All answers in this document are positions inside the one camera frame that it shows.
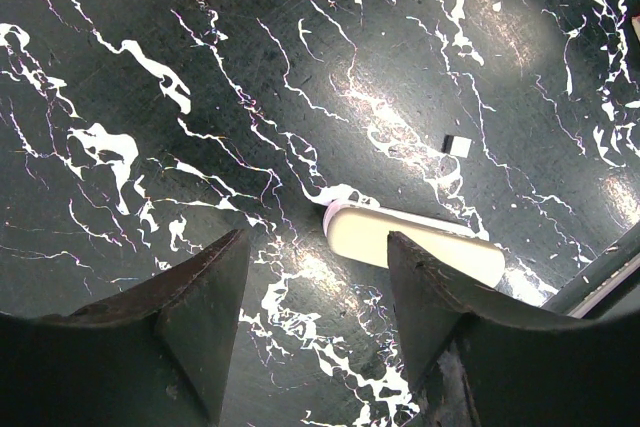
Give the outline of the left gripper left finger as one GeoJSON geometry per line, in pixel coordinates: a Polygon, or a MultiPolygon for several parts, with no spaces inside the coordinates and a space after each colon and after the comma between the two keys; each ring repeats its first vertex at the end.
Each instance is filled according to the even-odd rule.
{"type": "Polygon", "coordinates": [[[215,426],[250,242],[233,230],[76,312],[1,318],[5,426],[215,426]]]}

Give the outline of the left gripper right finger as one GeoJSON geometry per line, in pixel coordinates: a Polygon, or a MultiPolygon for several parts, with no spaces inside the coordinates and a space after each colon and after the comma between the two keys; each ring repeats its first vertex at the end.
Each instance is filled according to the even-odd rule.
{"type": "Polygon", "coordinates": [[[387,238],[410,390],[427,426],[635,426],[639,310],[578,319],[535,307],[387,238]]]}

